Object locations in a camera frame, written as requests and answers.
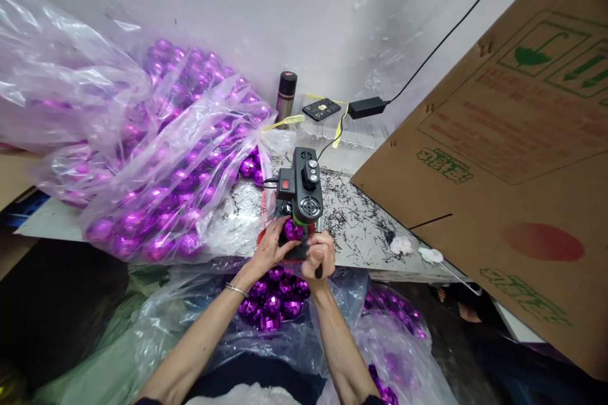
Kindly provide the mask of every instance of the black cable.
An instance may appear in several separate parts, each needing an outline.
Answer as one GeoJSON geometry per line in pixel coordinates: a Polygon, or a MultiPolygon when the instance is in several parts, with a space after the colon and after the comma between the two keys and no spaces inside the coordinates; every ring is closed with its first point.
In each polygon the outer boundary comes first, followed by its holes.
{"type": "Polygon", "coordinates": [[[278,184],[278,183],[279,183],[278,177],[270,177],[262,182],[262,187],[268,188],[268,189],[275,189],[276,187],[267,187],[264,184],[278,184]]]}
{"type": "Polygon", "coordinates": [[[426,63],[431,59],[431,57],[433,57],[433,54],[437,51],[437,49],[439,49],[441,47],[441,45],[450,37],[450,35],[452,34],[452,32],[458,28],[458,26],[469,16],[469,14],[471,14],[471,11],[477,6],[477,4],[480,1],[481,0],[476,0],[475,3],[473,3],[473,6],[471,6],[471,8],[469,9],[469,11],[467,11],[467,13],[462,17],[462,19],[460,19],[458,21],[458,23],[456,25],[454,25],[454,27],[449,31],[449,33],[445,36],[445,38],[443,38],[441,40],[441,42],[437,45],[437,47],[433,49],[433,52],[431,52],[431,54],[429,54],[429,56],[422,62],[422,65],[418,67],[418,69],[416,70],[416,72],[412,75],[412,77],[410,77],[410,80],[405,83],[405,85],[399,91],[399,93],[397,95],[395,95],[394,98],[391,101],[389,101],[387,104],[391,104],[393,101],[395,101],[397,98],[399,98],[399,95],[401,95],[403,93],[403,91],[407,88],[407,86],[410,85],[411,81],[413,81],[413,79],[420,72],[420,70],[422,69],[422,67],[424,65],[426,65],[426,63]]]}
{"type": "Polygon", "coordinates": [[[325,149],[327,149],[329,146],[331,146],[334,142],[336,142],[340,138],[340,136],[342,136],[342,133],[344,132],[344,129],[342,128],[342,121],[344,120],[344,117],[346,117],[346,114],[344,114],[340,118],[340,123],[338,124],[338,127],[340,128],[340,134],[338,136],[336,136],[336,138],[333,141],[331,141],[328,145],[323,147],[323,150],[321,150],[321,153],[317,157],[317,162],[319,162],[319,160],[321,159],[321,155],[323,155],[323,152],[325,152],[325,149]]]}

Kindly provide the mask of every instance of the red circle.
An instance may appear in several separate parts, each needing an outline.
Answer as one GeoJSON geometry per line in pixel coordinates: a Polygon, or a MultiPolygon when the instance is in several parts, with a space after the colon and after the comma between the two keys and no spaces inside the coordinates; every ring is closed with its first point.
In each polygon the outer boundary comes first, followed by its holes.
{"type": "Polygon", "coordinates": [[[585,247],[580,240],[544,223],[515,223],[505,228],[502,235],[513,250],[529,258],[576,261],[585,255],[585,247]]]}

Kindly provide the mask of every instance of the brown cardboard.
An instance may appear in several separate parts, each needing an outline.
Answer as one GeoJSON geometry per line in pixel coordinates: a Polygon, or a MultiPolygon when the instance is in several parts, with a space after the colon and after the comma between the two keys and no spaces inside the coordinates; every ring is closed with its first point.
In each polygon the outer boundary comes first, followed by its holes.
{"type": "MultiPolygon", "coordinates": [[[[15,199],[28,194],[32,182],[28,169],[38,160],[36,155],[20,150],[0,151],[0,211],[15,199]]],[[[0,280],[2,280],[38,241],[0,227],[0,280]]]]}
{"type": "Polygon", "coordinates": [[[608,380],[607,151],[608,0],[517,0],[352,182],[608,380]]]}

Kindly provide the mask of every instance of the bracelet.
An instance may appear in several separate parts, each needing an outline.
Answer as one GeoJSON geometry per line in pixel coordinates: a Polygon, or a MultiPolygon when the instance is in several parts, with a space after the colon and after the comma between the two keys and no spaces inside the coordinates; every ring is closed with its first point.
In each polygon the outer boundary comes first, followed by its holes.
{"type": "Polygon", "coordinates": [[[234,286],[234,285],[232,285],[230,283],[226,284],[226,288],[231,289],[232,291],[239,292],[239,293],[241,293],[242,295],[245,296],[245,299],[249,299],[249,293],[247,293],[247,292],[245,292],[243,290],[239,290],[236,286],[234,286]]]}

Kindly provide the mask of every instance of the hand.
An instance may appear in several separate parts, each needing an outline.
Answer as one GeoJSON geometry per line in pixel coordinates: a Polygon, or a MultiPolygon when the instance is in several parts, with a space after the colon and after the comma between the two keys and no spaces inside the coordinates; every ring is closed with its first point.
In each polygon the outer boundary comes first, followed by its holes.
{"type": "Polygon", "coordinates": [[[266,232],[250,261],[250,263],[255,265],[260,277],[279,264],[285,258],[288,251],[301,244],[299,240],[291,240],[282,247],[279,247],[279,236],[281,235],[283,226],[285,226],[285,223],[290,218],[289,215],[275,218],[266,227],[266,232]]]}
{"type": "Polygon", "coordinates": [[[306,252],[306,261],[302,264],[302,275],[310,285],[311,283],[324,280],[336,270],[336,253],[334,251],[334,239],[327,231],[314,233],[308,238],[309,245],[306,252]],[[315,271],[323,266],[323,274],[317,279],[315,271]]]}

